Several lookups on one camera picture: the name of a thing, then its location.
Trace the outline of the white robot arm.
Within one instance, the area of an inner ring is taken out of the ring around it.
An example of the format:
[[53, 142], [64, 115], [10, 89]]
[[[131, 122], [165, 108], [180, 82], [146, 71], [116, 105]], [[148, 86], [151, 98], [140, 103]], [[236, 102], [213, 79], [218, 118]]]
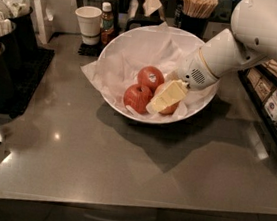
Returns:
[[266, 60], [277, 62], [277, 0], [241, 0], [231, 26], [190, 52], [169, 74], [169, 82], [147, 105], [158, 113], [186, 97], [190, 90], [214, 85], [230, 71]]

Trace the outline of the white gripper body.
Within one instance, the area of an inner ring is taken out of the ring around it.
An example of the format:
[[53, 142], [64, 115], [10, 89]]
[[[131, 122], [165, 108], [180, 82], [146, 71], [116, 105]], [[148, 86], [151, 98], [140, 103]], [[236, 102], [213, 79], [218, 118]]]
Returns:
[[204, 90], [215, 85], [219, 78], [208, 68], [201, 49], [196, 49], [175, 63], [166, 80], [181, 80], [190, 90]]

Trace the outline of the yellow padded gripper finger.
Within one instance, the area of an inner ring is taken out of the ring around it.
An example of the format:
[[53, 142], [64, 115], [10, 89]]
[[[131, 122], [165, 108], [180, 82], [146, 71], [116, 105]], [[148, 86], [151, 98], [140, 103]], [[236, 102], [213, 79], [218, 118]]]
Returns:
[[163, 109], [180, 102], [187, 96], [188, 84], [181, 80], [171, 80], [163, 83], [165, 86], [159, 92], [154, 94], [146, 109], [149, 114], [160, 113]]

